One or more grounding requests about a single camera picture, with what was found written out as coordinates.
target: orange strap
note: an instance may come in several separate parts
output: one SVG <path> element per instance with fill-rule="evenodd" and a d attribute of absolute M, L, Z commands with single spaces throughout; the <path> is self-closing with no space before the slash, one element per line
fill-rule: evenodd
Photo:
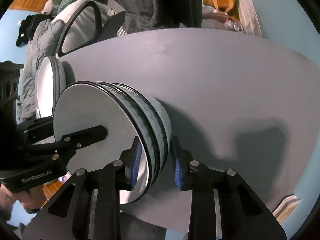
<path fill-rule="evenodd" d="M 218 0 L 212 0 L 214 7 L 216 8 L 216 10 L 218 11 L 218 13 L 220 13 L 219 7 L 218 7 Z"/>
<path fill-rule="evenodd" d="M 228 12 L 228 11 L 230 11 L 232 8 L 233 8 L 233 0 L 228 0 L 228 2 L 229 2 L 229 6 L 228 6 L 228 8 L 225 10 L 225 12 Z"/>

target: hand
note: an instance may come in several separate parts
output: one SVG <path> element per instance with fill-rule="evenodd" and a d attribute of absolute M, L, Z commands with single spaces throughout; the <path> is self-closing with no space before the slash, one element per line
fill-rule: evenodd
<path fill-rule="evenodd" d="M 24 208 L 41 208 L 46 200 L 43 186 L 34 187 L 26 191 L 11 193 L 3 184 L 0 187 L 0 206 L 11 211 L 16 200 L 21 202 Z"/>

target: stack of bowls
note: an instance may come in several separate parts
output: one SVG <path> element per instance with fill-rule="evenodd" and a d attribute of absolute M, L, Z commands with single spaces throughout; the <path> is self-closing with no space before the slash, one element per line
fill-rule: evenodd
<path fill-rule="evenodd" d="M 118 83 L 76 82 L 61 93 L 53 114 L 56 141 L 96 125 L 108 129 L 104 141 L 77 150 L 68 169 L 103 168 L 131 148 L 135 136 L 142 145 L 138 180 L 132 191 L 120 191 L 120 203 L 140 199 L 156 181 L 169 152 L 171 123 L 159 101 Z"/>

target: stack of plates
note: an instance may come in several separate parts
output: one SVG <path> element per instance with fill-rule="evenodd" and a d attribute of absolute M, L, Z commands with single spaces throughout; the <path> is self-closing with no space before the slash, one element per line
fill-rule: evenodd
<path fill-rule="evenodd" d="M 77 82 L 60 95 L 53 114 L 56 140 L 75 131 L 103 125 L 105 140 L 77 150 L 67 166 L 102 169 L 119 159 L 139 137 L 142 145 L 137 184 L 132 191 L 120 191 L 120 203 L 141 198 L 156 181 L 165 165 L 171 139 L 171 123 L 163 106 L 153 97 L 123 85 L 105 82 Z"/>
<path fill-rule="evenodd" d="M 60 93 L 66 87 L 66 75 L 61 62 L 55 57 L 45 57 L 35 80 L 37 118 L 51 116 Z"/>

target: light blue wall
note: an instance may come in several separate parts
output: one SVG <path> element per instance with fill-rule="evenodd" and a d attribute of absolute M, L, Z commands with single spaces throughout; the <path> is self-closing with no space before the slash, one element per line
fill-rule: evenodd
<path fill-rule="evenodd" d="M 0 20 L 0 62 L 10 60 L 13 63 L 24 64 L 27 47 L 19 48 L 16 40 L 19 35 L 18 21 L 36 12 L 7 10 Z"/>
<path fill-rule="evenodd" d="M 27 224 L 29 224 L 31 219 L 34 218 L 35 215 L 36 214 L 26 213 L 25 210 L 23 209 L 23 206 L 21 205 L 21 203 L 19 201 L 17 201 L 13 205 L 13 210 L 11 213 L 11 220 L 9 220 L 8 223 L 10 225 L 15 226 L 15 227 L 17 227 L 19 225 L 19 223 L 27 225 Z"/>
<path fill-rule="evenodd" d="M 184 235 L 185 233 L 168 229 L 167 234 L 165 235 L 165 240 L 181 240 Z"/>
<path fill-rule="evenodd" d="M 252 2 L 264 38 L 304 54 L 320 67 L 320 35 L 296 0 L 252 0 Z M 320 194 L 319 165 L 320 137 L 311 160 L 293 191 L 293 194 L 302 200 L 282 224 L 288 239 L 305 221 Z"/>

